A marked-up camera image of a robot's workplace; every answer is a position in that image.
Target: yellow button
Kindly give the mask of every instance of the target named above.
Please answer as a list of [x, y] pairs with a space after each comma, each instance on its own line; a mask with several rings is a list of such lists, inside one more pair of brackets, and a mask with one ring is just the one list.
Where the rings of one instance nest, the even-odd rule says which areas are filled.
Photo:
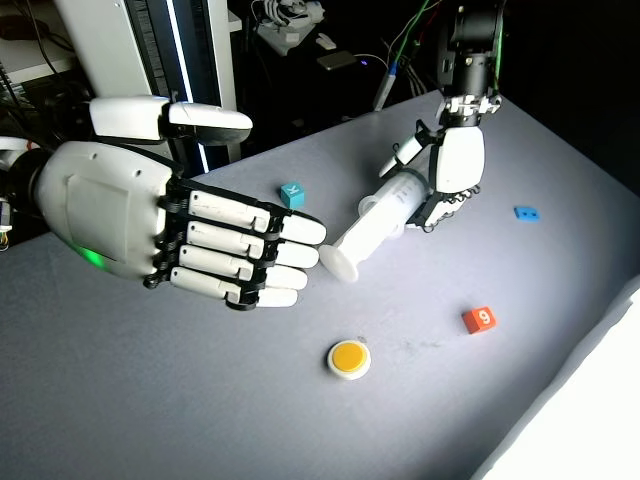
[[333, 351], [334, 366], [342, 372], [355, 372], [367, 361], [367, 351], [357, 343], [343, 343]]

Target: blue connector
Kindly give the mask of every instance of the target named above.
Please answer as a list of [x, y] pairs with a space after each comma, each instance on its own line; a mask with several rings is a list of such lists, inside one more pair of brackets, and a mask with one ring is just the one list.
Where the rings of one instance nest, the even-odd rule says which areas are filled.
[[516, 213], [518, 220], [523, 222], [537, 222], [540, 220], [538, 211], [533, 207], [515, 207], [513, 211]]

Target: orange cube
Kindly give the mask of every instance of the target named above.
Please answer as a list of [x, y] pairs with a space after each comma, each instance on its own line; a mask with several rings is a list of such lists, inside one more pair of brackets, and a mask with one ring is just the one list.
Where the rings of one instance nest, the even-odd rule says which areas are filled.
[[489, 307], [474, 308], [462, 316], [469, 333], [478, 333], [489, 330], [497, 325], [496, 317]]

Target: green cable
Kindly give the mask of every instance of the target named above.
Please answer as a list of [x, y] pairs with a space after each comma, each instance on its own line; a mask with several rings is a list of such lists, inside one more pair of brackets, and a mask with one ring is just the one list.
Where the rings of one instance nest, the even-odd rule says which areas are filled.
[[498, 47], [496, 52], [496, 67], [495, 67], [495, 77], [493, 79], [493, 88], [498, 90], [498, 80], [500, 79], [500, 66], [502, 64], [502, 30], [503, 26], [500, 25], [500, 34], [498, 35]]
[[413, 27], [416, 26], [416, 23], [418, 23], [420, 21], [420, 17], [422, 16], [422, 14], [424, 13], [425, 9], [427, 8], [427, 5], [429, 5], [429, 0], [425, 0], [424, 1], [424, 3], [422, 4], [422, 7], [420, 7], [420, 10], [418, 10], [418, 14], [416, 15], [416, 18], [413, 19], [413, 23], [411, 24], [411, 26], [407, 30], [407, 33], [405, 33], [404, 38], [402, 39], [402, 44], [400, 45], [400, 48], [398, 49], [398, 53], [396, 54], [395, 58], [393, 59], [394, 63], [398, 63], [398, 60], [400, 60], [400, 57], [402, 56], [402, 52], [404, 51], [404, 47], [407, 45], [407, 40], [409, 39], [409, 35], [411, 35], [411, 31], [413, 30]]

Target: teal cube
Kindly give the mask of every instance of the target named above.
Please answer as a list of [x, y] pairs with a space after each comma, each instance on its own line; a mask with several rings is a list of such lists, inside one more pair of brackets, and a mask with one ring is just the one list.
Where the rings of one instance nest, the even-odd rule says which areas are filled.
[[287, 208], [300, 208], [304, 205], [304, 188], [296, 182], [287, 183], [280, 187], [280, 199]]

